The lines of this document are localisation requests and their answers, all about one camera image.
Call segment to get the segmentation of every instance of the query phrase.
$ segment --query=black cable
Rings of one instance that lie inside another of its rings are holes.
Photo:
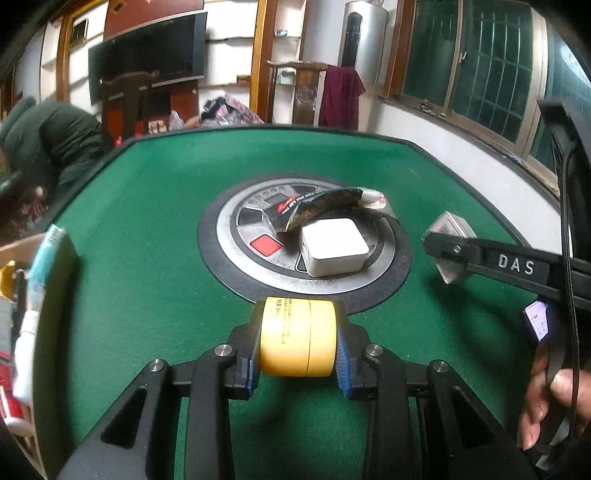
[[[579,397],[580,356],[579,356],[579,327],[577,325],[577,313],[574,308],[573,276],[570,266],[570,242],[569,242],[569,197],[567,193],[570,161],[574,154],[575,146],[565,156],[561,169],[560,191],[560,229],[562,237],[562,258],[564,264],[564,280],[566,284],[566,303],[569,308],[570,319],[570,344],[573,357],[573,392],[569,411],[569,439],[576,438],[577,399]]]

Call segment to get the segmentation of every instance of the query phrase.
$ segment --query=television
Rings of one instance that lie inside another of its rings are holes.
[[[140,25],[88,51],[90,100],[100,100],[100,82],[122,73],[160,72],[153,86],[204,75],[207,12]]]

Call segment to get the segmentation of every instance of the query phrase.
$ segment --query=cardboard box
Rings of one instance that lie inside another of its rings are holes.
[[[44,233],[0,248],[0,264],[10,260],[30,267],[45,237]],[[66,233],[57,246],[47,277],[46,292],[39,309],[39,325],[33,353],[33,400],[31,421],[40,474],[53,479],[66,461],[63,432],[57,408],[56,354],[59,326],[69,283],[77,266],[72,240]]]

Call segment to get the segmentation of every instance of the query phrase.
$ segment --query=snack wrapper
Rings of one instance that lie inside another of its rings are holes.
[[[382,192],[364,187],[344,187],[297,195],[265,210],[276,232],[290,232],[325,212],[367,211],[396,218]]]

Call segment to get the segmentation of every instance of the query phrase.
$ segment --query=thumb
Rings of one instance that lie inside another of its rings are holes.
[[[552,380],[550,390],[562,405],[570,407],[573,395],[573,371],[570,368],[560,370]],[[582,370],[579,377],[577,413],[585,420],[591,419],[591,373]]]

